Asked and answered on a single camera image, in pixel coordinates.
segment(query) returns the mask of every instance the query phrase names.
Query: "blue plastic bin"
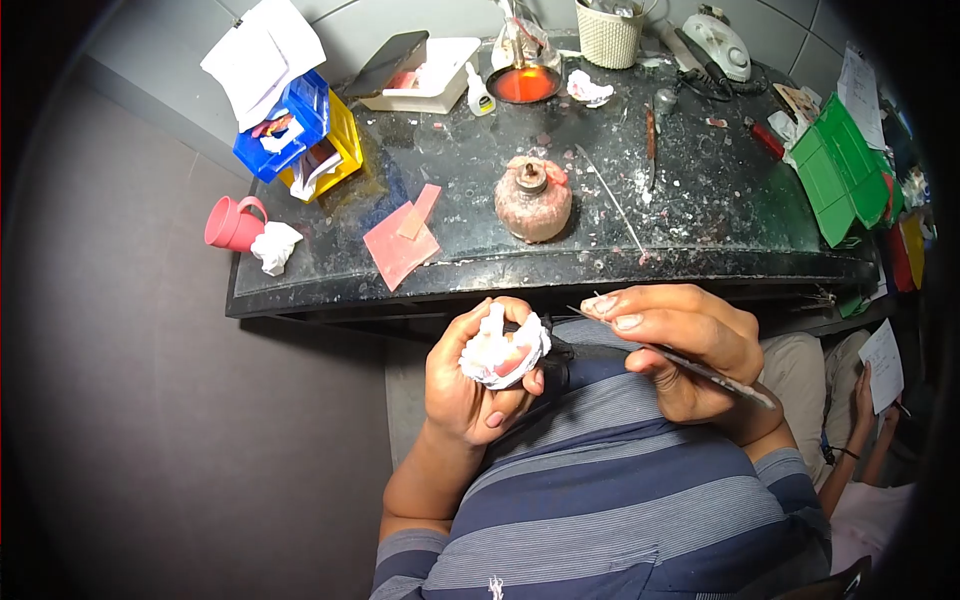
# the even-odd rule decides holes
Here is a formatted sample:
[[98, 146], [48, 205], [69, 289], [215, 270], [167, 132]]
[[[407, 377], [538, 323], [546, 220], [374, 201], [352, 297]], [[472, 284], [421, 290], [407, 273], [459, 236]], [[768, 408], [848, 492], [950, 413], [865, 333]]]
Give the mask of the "blue plastic bin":
[[330, 133], [330, 86], [313, 69], [294, 79], [283, 90], [280, 102], [287, 107], [303, 132], [283, 147], [279, 154], [267, 152], [253, 128], [237, 134], [233, 153], [258, 179], [270, 183], [303, 152]]

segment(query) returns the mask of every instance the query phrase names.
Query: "yellow box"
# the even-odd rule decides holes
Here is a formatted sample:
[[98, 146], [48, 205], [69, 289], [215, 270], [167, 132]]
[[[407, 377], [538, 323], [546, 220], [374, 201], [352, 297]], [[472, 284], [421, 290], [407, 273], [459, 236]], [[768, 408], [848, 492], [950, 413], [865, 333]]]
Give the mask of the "yellow box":
[[[357, 134], [353, 113], [332, 91], [330, 92], [330, 133], [326, 135], [326, 139], [330, 140], [344, 161], [333, 173], [317, 178], [317, 188], [310, 196], [310, 200], [304, 200], [305, 203], [323, 194], [363, 164], [363, 151], [360, 149], [360, 136]], [[293, 168], [280, 171], [279, 177], [287, 187], [290, 187], [294, 182]]]

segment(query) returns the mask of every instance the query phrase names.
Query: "pink mug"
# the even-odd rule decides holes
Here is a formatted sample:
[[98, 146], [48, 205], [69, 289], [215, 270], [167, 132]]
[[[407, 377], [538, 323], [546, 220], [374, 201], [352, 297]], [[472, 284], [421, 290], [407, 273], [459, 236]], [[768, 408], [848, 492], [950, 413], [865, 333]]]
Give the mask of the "pink mug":
[[[263, 221], [253, 216], [250, 206], [260, 209]], [[253, 240], [263, 233], [266, 223], [267, 211], [257, 198], [248, 196], [236, 203], [230, 196], [224, 196], [213, 206], [206, 219], [204, 241], [217, 248], [249, 252]]]

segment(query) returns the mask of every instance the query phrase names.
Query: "striped shirt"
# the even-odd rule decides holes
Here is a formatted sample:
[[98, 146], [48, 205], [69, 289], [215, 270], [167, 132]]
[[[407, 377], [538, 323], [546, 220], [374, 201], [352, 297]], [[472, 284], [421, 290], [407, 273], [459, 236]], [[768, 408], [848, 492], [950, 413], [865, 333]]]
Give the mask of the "striped shirt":
[[[593, 321], [553, 333], [637, 348]], [[569, 370], [568, 392], [489, 446], [449, 536], [380, 543], [372, 599], [769, 598], [829, 575], [828, 522], [796, 449], [751, 464], [709, 425], [666, 420], [623, 361]]]

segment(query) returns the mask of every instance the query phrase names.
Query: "black workbench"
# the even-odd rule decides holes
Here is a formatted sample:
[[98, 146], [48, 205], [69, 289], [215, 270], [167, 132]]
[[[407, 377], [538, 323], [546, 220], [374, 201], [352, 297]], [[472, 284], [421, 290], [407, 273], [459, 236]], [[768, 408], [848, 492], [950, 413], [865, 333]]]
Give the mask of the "black workbench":
[[[771, 91], [723, 104], [682, 88], [674, 114], [660, 126], [656, 184], [648, 193], [643, 104], [674, 84], [675, 67], [611, 71], [564, 59], [564, 76], [576, 68], [612, 84], [613, 99], [600, 108], [568, 97], [500, 103], [484, 117], [469, 112], [466, 95], [447, 115], [373, 112], [351, 103], [364, 151], [360, 171], [310, 204], [290, 196], [279, 180], [254, 181], [251, 193], [270, 218], [304, 239], [277, 277], [262, 273], [252, 255], [237, 255], [227, 315], [369, 322], [445, 315], [506, 293], [556, 309], [593, 290], [677, 280], [701, 282], [732, 300], [780, 299], [800, 307], [828, 302], [836, 286], [876, 280], [871, 249], [831, 250], [799, 178], [743, 128], [744, 117], [764, 122], [780, 108]], [[788, 81], [772, 69], [766, 76]], [[708, 125], [708, 117], [726, 119], [729, 128]], [[539, 144], [543, 133], [550, 141]], [[575, 143], [618, 197], [647, 257], [596, 174], [576, 156]], [[571, 150], [573, 158], [564, 157]], [[550, 242], [524, 244], [494, 214], [494, 185], [515, 155], [546, 157], [568, 170], [573, 213]], [[444, 189], [429, 222], [441, 251], [391, 293], [363, 235], [414, 201], [425, 183]]]

